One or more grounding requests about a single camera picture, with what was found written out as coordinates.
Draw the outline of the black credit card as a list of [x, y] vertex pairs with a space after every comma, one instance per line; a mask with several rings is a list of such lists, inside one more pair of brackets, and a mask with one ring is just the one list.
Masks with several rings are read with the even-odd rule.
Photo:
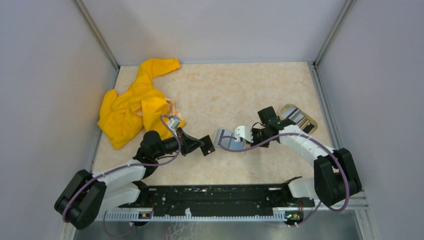
[[206, 135], [200, 139], [201, 141], [201, 151], [203, 156], [207, 156], [215, 151], [214, 144], [209, 135]]

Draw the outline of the clear plastic card holder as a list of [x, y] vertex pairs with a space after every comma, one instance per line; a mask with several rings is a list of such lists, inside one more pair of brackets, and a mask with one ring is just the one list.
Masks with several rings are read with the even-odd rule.
[[218, 128], [213, 140], [213, 146], [232, 153], [241, 153], [245, 149], [245, 141], [236, 141], [233, 131]]

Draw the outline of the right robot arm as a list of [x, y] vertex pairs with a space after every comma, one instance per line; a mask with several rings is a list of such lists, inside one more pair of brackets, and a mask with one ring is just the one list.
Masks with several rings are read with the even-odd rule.
[[281, 193], [284, 204], [295, 206], [301, 198], [309, 198], [331, 207], [362, 190], [349, 150], [323, 145], [291, 119], [280, 118], [272, 106], [258, 111], [258, 116], [262, 128], [251, 129], [253, 146], [267, 148], [271, 141], [277, 141], [295, 151], [313, 168], [313, 177], [296, 177], [288, 181], [288, 188]]

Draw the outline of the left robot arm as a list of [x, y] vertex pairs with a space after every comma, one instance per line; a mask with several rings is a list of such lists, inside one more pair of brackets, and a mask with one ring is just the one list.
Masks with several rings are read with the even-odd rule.
[[147, 131], [136, 155], [125, 164], [113, 169], [91, 173], [85, 169], [74, 174], [53, 208], [66, 223], [83, 230], [91, 225], [99, 214], [121, 205], [134, 203], [144, 207], [149, 203], [150, 193], [136, 183], [153, 174], [161, 166], [158, 160], [200, 149], [204, 156], [215, 148], [209, 135], [200, 139], [185, 133], [180, 127], [171, 132], [171, 137], [161, 139], [154, 130]]

